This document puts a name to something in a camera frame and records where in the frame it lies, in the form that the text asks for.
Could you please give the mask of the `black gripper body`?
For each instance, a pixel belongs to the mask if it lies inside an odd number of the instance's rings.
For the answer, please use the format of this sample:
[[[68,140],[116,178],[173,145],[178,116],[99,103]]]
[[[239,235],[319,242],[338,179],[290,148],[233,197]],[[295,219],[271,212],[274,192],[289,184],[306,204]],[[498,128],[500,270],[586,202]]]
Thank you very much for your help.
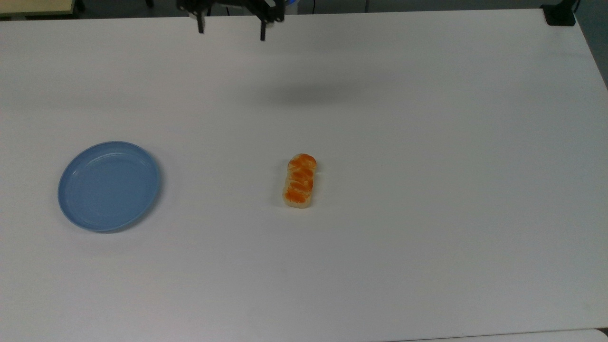
[[[284,0],[178,0],[177,9],[194,17],[206,17],[207,11],[215,6],[242,7],[250,11],[262,22],[283,22],[286,4]]]

